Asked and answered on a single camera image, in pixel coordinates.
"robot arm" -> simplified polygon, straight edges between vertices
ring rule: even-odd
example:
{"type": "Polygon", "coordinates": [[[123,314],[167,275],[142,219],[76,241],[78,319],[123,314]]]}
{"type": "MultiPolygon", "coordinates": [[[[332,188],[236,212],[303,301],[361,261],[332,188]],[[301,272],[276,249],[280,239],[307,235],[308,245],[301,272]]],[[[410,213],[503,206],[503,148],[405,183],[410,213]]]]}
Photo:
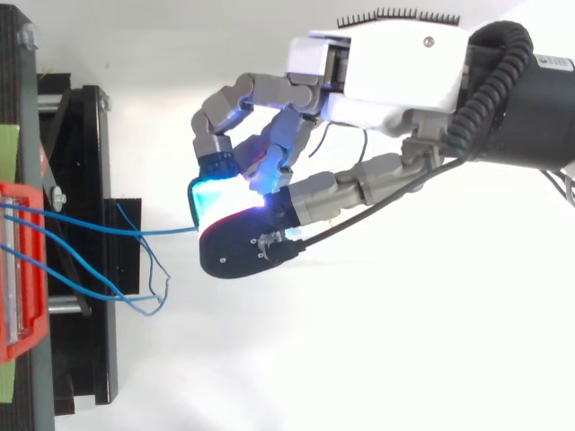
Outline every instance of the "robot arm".
{"type": "Polygon", "coordinates": [[[383,11],[364,19],[294,40],[286,77],[243,75],[194,117],[200,175],[189,194],[209,274],[244,277],[273,268],[317,242],[290,241],[287,229],[357,205],[373,214],[470,159],[545,170],[575,161],[573,64],[534,57],[523,27],[495,23],[468,39],[453,17],[383,11]],[[541,66],[541,59],[562,66],[541,66]],[[253,105],[280,113],[233,148],[225,132],[253,105]],[[321,120],[411,135],[401,154],[289,184],[321,120]],[[443,165],[444,157],[457,161],[443,165]],[[238,179],[239,189],[229,185],[238,179]],[[247,197],[249,188],[257,193],[247,197]]]}

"green paper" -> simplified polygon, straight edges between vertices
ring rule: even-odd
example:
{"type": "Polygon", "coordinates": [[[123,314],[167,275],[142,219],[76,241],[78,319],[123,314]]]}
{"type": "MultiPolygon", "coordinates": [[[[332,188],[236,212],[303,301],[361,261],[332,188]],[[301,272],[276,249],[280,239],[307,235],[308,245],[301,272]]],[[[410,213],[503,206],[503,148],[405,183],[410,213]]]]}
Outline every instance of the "green paper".
{"type": "MultiPolygon", "coordinates": [[[[0,125],[0,181],[16,179],[16,156],[20,126],[0,125]]],[[[0,364],[0,403],[11,403],[14,394],[16,362],[0,364]]]]}
{"type": "Polygon", "coordinates": [[[11,403],[14,395],[16,361],[0,364],[0,403],[11,403]]]}
{"type": "Polygon", "coordinates": [[[14,182],[16,179],[19,135],[20,126],[0,124],[0,181],[14,182]]]}

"white backdrop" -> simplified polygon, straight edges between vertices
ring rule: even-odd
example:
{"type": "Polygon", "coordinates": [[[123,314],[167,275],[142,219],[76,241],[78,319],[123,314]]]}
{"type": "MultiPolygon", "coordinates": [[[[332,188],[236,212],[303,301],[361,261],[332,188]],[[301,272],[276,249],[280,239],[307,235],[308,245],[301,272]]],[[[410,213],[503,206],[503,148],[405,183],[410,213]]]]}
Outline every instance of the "white backdrop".
{"type": "MultiPolygon", "coordinates": [[[[191,223],[190,118],[212,92],[243,72],[281,74],[290,38],[341,15],[430,8],[16,3],[40,26],[40,71],[72,72],[76,85],[111,96],[113,194],[143,198],[146,229],[191,223]]],[[[575,57],[571,11],[521,3],[437,0],[433,9],[462,14],[470,30],[522,22],[537,52],[575,57]]],[[[238,136],[269,113],[255,117],[238,136]]],[[[370,143],[372,155],[398,146],[373,134],[370,143]]],[[[359,132],[334,129],[297,173],[350,166],[360,146],[359,132]]],[[[119,306],[119,397],[59,418],[57,429],[573,429],[573,217],[538,172],[469,164],[255,277],[203,274],[194,234],[153,239],[172,272],[170,301],[152,319],[119,306]]]]}

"glowing blue light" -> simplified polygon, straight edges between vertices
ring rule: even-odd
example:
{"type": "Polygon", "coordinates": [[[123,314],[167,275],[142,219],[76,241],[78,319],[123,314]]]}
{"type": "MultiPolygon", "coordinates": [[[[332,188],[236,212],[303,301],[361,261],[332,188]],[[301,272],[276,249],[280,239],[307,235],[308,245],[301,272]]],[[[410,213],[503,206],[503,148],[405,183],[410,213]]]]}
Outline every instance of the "glowing blue light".
{"type": "Polygon", "coordinates": [[[211,224],[248,208],[263,207],[263,196],[250,190],[242,175],[225,180],[207,180],[192,188],[198,214],[199,234],[211,224]]]}

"red plastic holder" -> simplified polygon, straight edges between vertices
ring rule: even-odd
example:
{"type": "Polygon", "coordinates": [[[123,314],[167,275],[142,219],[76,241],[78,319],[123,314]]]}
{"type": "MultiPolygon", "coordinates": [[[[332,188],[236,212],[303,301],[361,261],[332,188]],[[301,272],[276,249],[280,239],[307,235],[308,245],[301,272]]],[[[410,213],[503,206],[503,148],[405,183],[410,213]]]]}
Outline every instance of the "red plastic holder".
{"type": "MultiPolygon", "coordinates": [[[[44,209],[40,190],[0,182],[0,202],[44,209]]],[[[27,211],[0,208],[0,243],[46,262],[44,235],[4,219],[15,216],[39,227],[44,217],[27,211]]],[[[0,251],[0,363],[27,352],[48,334],[48,292],[43,270],[0,251]]]]}

